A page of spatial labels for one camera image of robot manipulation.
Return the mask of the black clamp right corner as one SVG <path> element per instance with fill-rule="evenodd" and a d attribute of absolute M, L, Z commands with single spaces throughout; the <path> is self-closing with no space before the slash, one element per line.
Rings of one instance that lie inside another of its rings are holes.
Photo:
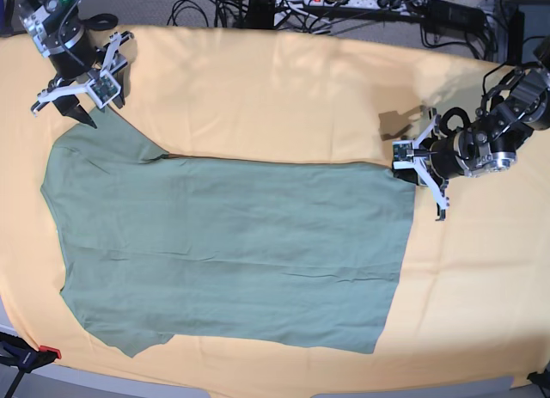
<path fill-rule="evenodd" d="M 528 374 L 527 379 L 535 386 L 543 389 L 550 390 L 550 372 L 544 370 L 543 372 L 531 372 Z"/>

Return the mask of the black stand post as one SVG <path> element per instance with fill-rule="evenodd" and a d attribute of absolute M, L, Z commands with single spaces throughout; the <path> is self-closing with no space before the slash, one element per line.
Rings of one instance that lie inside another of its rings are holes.
<path fill-rule="evenodd" d="M 246 13 L 240 13 L 236 20 L 237 28 L 274 30 L 277 0 L 236 0 L 247 2 Z"/>

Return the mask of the green T-shirt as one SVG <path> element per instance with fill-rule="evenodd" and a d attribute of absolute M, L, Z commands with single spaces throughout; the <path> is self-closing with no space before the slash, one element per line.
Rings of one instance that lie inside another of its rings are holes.
<path fill-rule="evenodd" d="M 79 324 L 133 357 L 177 334 L 370 354 L 413 224 L 383 167 L 173 157 L 111 111 L 52 146 L 41 192 Z"/>

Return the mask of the black box far right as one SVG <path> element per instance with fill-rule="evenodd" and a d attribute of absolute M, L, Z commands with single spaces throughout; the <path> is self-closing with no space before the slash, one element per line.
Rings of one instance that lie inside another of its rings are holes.
<path fill-rule="evenodd" d="M 523 61 L 525 14 L 516 6 L 510 7 L 508 21 L 507 65 L 520 65 Z"/>

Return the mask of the black power adapter brick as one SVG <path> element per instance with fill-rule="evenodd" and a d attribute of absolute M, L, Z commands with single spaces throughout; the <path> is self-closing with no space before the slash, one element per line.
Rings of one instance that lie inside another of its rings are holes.
<path fill-rule="evenodd" d="M 475 33 L 485 26 L 486 15 L 481 9 L 430 0 L 425 5 L 425 20 L 434 25 Z"/>

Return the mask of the white power strip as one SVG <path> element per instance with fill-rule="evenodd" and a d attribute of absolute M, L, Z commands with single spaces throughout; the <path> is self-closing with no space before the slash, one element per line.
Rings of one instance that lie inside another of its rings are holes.
<path fill-rule="evenodd" d="M 343 0 L 342 3 L 331 3 L 328 0 L 285 0 L 304 9 L 354 9 L 354 10 L 389 10 L 398 13 L 407 11 L 404 0 Z"/>

